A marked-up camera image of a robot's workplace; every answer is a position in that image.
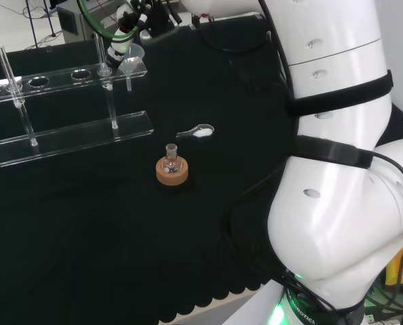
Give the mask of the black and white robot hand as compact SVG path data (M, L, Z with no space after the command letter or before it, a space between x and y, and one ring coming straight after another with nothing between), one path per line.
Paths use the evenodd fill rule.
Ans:
M117 30L106 50L106 64L117 69L139 34L159 38L181 23L180 15L169 1L125 1L116 11Z

